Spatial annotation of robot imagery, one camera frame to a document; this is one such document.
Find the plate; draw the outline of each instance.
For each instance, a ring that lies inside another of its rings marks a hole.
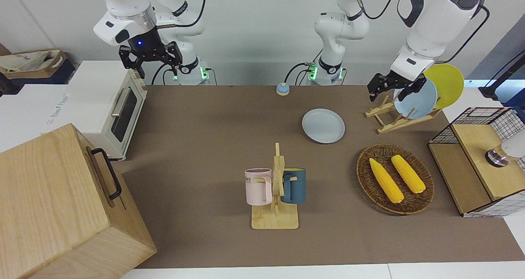
[[[394,97],[402,89],[396,89]],[[397,112],[407,117],[413,108],[416,110],[408,117],[409,119],[418,119],[427,116],[432,111],[437,101],[437,90],[432,83],[431,79],[427,79],[425,85],[421,88],[420,92],[416,94],[409,94],[403,101],[396,99],[394,101],[395,109]]]
[[[401,157],[409,163],[425,183],[425,191],[422,191],[422,193],[419,194],[414,194],[410,191],[390,160],[390,158],[395,155],[401,155]],[[375,161],[383,165],[403,193],[403,196],[405,196],[405,199],[399,204],[393,204],[388,200],[388,197],[383,189],[381,189],[381,186],[379,186],[379,183],[372,172],[369,158],[373,158]],[[357,172],[359,184],[363,188],[365,194],[379,207],[390,212],[403,215],[422,212],[434,199],[434,182],[430,172],[421,160],[419,160],[414,154],[410,153],[410,151],[400,146],[383,143],[366,148],[359,156]]]
[[[425,76],[432,80],[437,89],[435,108],[443,109],[455,103],[463,93],[465,79],[455,66],[450,64],[436,64],[425,71]]]
[[[302,129],[316,142],[333,143],[345,134],[345,122],[333,111],[313,109],[302,117]]]

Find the oven door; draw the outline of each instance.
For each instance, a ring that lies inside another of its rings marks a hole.
[[[119,147],[123,157],[143,103],[143,98],[133,80],[128,81],[120,90],[115,107],[111,112],[113,122],[107,131],[113,145]]]

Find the mug rack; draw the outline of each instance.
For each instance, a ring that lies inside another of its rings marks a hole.
[[[383,100],[383,102],[381,103],[381,105],[379,107],[371,108],[370,111],[364,113],[364,116],[366,116],[366,118],[375,117],[375,119],[377,119],[379,124],[381,124],[381,127],[377,129],[377,133],[379,133],[379,134],[381,134],[381,133],[388,133],[390,131],[394,131],[394,130],[397,130],[397,129],[401,129],[401,128],[405,128],[407,126],[411,126],[411,125],[417,124],[417,123],[421,123],[421,122],[425,122],[425,121],[431,120],[431,119],[435,118],[442,110],[442,109],[433,109],[425,117],[421,117],[421,118],[418,118],[418,119],[409,119],[410,115],[412,115],[412,113],[414,113],[415,110],[416,110],[416,108],[413,108],[413,109],[411,109],[411,111],[409,112],[409,114],[407,116],[403,116],[400,113],[397,116],[397,118],[392,123],[385,124],[383,122],[383,120],[381,120],[379,115],[385,114],[385,113],[389,113],[389,112],[392,112],[392,111],[397,112],[397,110],[395,108],[395,105],[394,105],[394,101],[396,99],[397,99],[397,96],[394,97],[392,102],[387,103],[386,101],[388,100],[388,96],[385,96],[385,99]]]
[[[274,167],[272,169],[272,203],[265,206],[251,207],[251,227],[255,230],[297,229],[299,216],[296,204],[281,201],[285,195],[283,173],[285,157],[281,156],[279,143],[275,143]]]

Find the corn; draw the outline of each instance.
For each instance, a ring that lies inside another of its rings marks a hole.
[[[369,160],[372,172],[388,199],[390,199],[393,204],[398,204],[403,201],[405,196],[403,196],[403,193],[397,187],[392,177],[386,172],[386,169],[374,159],[370,158]]]
[[[405,181],[405,184],[409,186],[409,189],[419,194],[422,191],[425,191],[425,183],[421,180],[421,178],[418,176],[418,174],[412,169],[412,167],[401,157],[400,155],[396,155],[392,157],[392,163],[394,164],[397,172],[399,172],[400,176]]]

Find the pink mug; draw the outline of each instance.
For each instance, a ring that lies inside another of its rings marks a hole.
[[[272,170],[252,168],[244,170],[246,202],[251,206],[264,206],[272,202]]]

